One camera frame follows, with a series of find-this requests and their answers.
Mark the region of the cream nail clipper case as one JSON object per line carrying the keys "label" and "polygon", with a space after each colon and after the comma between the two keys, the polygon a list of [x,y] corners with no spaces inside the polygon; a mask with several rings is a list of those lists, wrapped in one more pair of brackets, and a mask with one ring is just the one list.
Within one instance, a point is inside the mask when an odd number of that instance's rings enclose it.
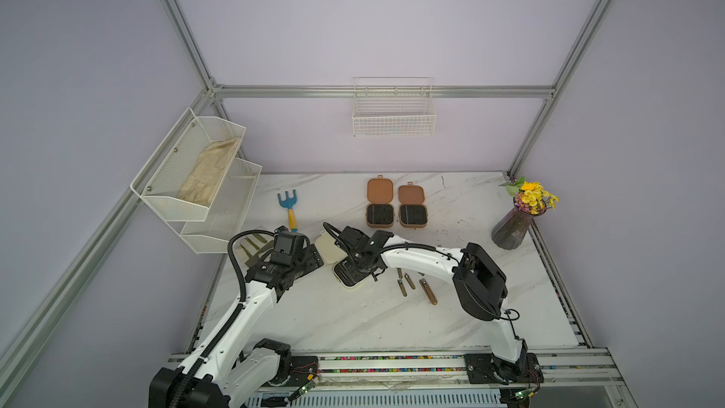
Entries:
{"label": "cream nail clipper case", "polygon": [[321,232],[321,234],[315,239],[315,246],[324,263],[324,267],[330,268],[330,272],[332,272],[332,275],[334,275],[336,281],[338,281],[339,285],[341,285],[343,289],[347,291],[357,291],[363,287],[373,284],[373,279],[371,277],[367,277],[355,285],[345,285],[345,283],[343,283],[342,279],[334,271],[334,268],[336,264],[342,262],[347,255],[334,244],[334,240],[328,232]]}

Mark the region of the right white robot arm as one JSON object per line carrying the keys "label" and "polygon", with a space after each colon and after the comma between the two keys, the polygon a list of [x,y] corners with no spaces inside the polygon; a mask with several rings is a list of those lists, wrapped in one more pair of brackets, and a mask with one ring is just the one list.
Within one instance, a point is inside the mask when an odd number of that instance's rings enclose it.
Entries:
{"label": "right white robot arm", "polygon": [[463,310],[486,327],[494,361],[504,366],[523,366],[528,352],[525,340],[515,333],[517,315],[506,308],[507,278],[478,244],[436,247],[414,243],[378,230],[368,236],[361,230],[338,230],[325,222],[324,231],[345,257],[333,266],[336,278],[347,288],[368,278],[377,279],[388,268],[412,270],[451,283]]}

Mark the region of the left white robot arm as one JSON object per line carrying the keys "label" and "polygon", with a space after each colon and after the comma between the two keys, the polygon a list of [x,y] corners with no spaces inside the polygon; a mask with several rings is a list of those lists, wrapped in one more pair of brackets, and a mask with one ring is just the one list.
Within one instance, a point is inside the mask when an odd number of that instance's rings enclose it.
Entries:
{"label": "left white robot arm", "polygon": [[[238,241],[254,234],[271,237],[272,247],[245,271],[234,249]],[[306,235],[285,227],[239,232],[228,241],[227,256],[239,295],[177,368],[162,368],[155,375],[149,385],[150,407],[240,407],[262,386],[288,383],[293,373],[289,345],[263,339],[249,355],[244,355],[244,348],[257,324],[295,280],[324,262]]]}

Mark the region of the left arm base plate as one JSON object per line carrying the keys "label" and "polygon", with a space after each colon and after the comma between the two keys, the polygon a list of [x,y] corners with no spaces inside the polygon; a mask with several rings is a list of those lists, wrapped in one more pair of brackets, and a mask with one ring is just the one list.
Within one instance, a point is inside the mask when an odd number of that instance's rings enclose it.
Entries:
{"label": "left arm base plate", "polygon": [[273,380],[266,387],[299,387],[304,385],[319,370],[319,358],[314,355],[296,355],[291,358],[285,380]]}

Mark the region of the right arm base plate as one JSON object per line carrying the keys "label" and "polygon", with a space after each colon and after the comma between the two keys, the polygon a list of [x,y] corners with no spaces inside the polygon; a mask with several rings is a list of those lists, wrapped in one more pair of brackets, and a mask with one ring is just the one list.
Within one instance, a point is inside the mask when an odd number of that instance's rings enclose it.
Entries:
{"label": "right arm base plate", "polygon": [[538,385],[544,381],[538,359],[530,352],[523,353],[515,363],[502,360],[492,353],[466,354],[464,368],[472,385]]}

